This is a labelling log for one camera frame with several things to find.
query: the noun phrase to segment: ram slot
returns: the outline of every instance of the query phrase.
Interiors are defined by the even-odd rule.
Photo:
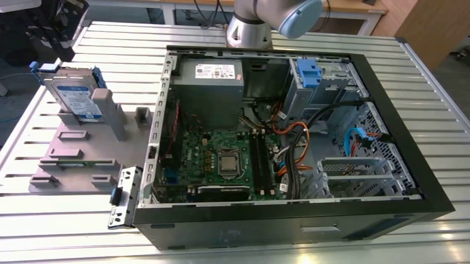
[[[273,180],[271,180],[271,171],[270,171],[270,159],[269,159],[269,150],[266,146],[265,135],[258,135],[258,153],[259,153],[259,169],[262,174],[262,186],[265,194],[271,194]]]
[[[255,185],[255,193],[261,193],[263,190],[262,186],[262,175],[259,170],[259,152],[258,152],[258,138],[257,135],[250,135],[250,159],[251,159],[251,170],[253,180]]]

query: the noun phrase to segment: power supply label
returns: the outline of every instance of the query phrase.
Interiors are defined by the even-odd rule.
[[[235,65],[198,64],[196,79],[235,79]]]
[[[82,118],[98,119],[102,111],[91,101],[91,91],[86,86],[58,86],[62,98],[74,114]]]

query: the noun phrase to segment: aluminum work surface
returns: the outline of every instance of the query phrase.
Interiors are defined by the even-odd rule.
[[[273,35],[285,50],[365,54],[457,211],[370,241],[158,251],[138,229],[107,230],[108,195],[28,192],[55,129],[59,105],[44,87],[0,152],[0,262],[119,263],[462,263],[470,262],[470,135],[449,96],[393,38]],[[158,101],[166,46],[225,46],[219,29],[95,22],[75,45],[74,63],[103,71],[124,111]]]

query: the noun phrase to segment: cpu socket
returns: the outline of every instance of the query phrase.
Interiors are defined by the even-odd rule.
[[[226,180],[233,180],[241,176],[241,158],[238,150],[218,150],[218,174]]]

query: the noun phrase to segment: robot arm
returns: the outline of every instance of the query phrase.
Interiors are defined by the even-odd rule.
[[[227,42],[239,48],[269,48],[271,28],[295,39],[309,32],[322,10],[322,0],[237,0]]]
[[[75,56],[71,48],[88,10],[84,0],[0,0],[0,29],[38,37],[63,62]]]

